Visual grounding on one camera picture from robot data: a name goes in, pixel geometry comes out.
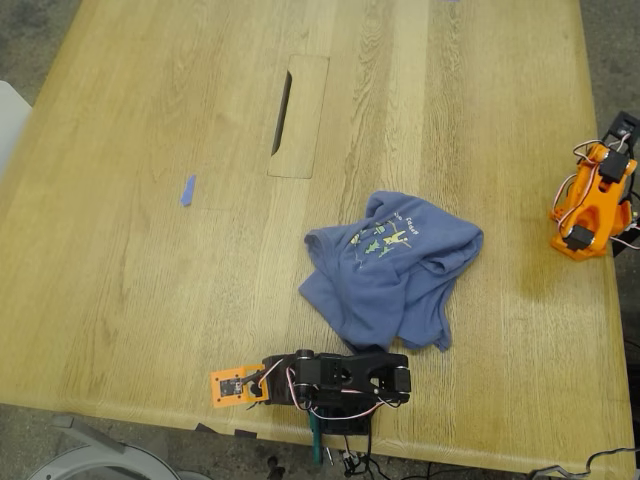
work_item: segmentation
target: blue t-shirt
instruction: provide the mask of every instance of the blue t-shirt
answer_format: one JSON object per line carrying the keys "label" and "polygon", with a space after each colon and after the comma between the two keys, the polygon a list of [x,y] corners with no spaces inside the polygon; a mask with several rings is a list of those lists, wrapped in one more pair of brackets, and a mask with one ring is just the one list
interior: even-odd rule
{"label": "blue t-shirt", "polygon": [[363,220],[309,232],[316,270],[300,293],[356,349],[445,350],[444,306],[455,280],[482,247],[482,231],[417,197],[379,191]]}

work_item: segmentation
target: concrete floor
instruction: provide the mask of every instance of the concrete floor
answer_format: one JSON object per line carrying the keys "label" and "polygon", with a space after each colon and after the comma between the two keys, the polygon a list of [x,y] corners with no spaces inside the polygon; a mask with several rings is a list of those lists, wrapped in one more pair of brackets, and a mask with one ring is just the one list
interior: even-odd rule
{"label": "concrete floor", "polygon": [[[625,109],[640,115],[640,24],[638,0],[582,0],[598,130],[606,130]],[[8,81],[33,104],[62,42],[79,0],[0,0],[0,79]],[[640,343],[638,271],[640,253],[626,251],[616,259],[620,308],[625,334]],[[640,352],[629,352],[640,359]],[[38,466],[74,442],[49,427],[51,413],[0,405],[0,480],[27,478]],[[285,478],[343,478],[339,464],[314,467],[308,447],[227,437],[211,433],[151,427],[104,419],[87,423],[114,439],[153,444],[177,469],[193,470],[212,479],[264,479],[267,458],[276,455],[287,468]],[[427,464],[376,456],[391,478],[424,475]],[[434,464],[432,472],[451,466]],[[440,476],[448,479],[506,480],[519,474],[472,469]]]}

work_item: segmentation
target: wooden table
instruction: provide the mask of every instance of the wooden table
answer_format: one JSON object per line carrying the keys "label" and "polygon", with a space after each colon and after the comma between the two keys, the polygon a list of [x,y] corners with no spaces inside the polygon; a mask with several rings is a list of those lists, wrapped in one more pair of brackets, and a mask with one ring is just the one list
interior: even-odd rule
{"label": "wooden table", "polygon": [[0,185],[0,401],[310,443],[292,408],[214,410],[208,372],[347,353],[302,239],[399,190],[485,245],[452,348],[394,344],[414,391],[374,452],[580,471],[633,443],[613,262],[549,246],[594,134],[578,0],[86,0]]}

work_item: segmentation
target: white chair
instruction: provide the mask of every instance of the white chair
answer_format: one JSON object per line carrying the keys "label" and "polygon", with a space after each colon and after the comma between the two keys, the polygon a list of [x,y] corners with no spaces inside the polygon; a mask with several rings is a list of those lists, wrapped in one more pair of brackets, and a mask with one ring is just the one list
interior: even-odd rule
{"label": "white chair", "polygon": [[176,472],[158,455],[116,442],[71,415],[54,415],[51,425],[84,445],[50,460],[29,480],[211,480],[196,472]]}
{"label": "white chair", "polygon": [[0,82],[0,176],[27,123],[31,107],[7,82]]}

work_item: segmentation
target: orange plastic part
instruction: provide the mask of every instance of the orange plastic part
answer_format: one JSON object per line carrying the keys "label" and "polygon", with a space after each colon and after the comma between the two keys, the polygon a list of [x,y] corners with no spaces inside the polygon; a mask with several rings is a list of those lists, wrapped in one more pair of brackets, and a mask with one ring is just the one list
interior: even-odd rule
{"label": "orange plastic part", "polygon": [[[624,192],[627,177],[636,169],[637,162],[629,160],[620,183],[605,183],[598,171],[600,163],[605,159],[609,148],[597,144],[593,146],[587,157],[594,164],[584,159],[578,165],[575,182],[569,187],[567,198],[558,205],[550,216],[556,222],[573,209],[562,221],[562,225],[551,239],[551,245],[574,260],[602,256],[607,252],[607,242],[612,235],[621,233],[632,220],[631,203],[618,203]],[[593,174],[593,182],[589,188],[589,179]],[[570,233],[574,225],[580,225],[594,232],[594,239],[590,246],[580,250],[570,250],[563,240]]]}
{"label": "orange plastic part", "polygon": [[228,370],[219,370],[217,372],[211,372],[209,374],[211,378],[211,399],[213,406],[218,407],[230,407],[232,405],[241,405],[243,403],[263,402],[269,400],[269,390],[267,382],[262,383],[262,395],[255,396],[249,390],[249,383],[242,385],[242,393],[239,395],[222,395],[220,390],[220,382],[224,380],[238,379],[238,383],[244,377],[251,375],[257,371],[264,370],[264,365],[245,365],[237,368],[230,368]]}

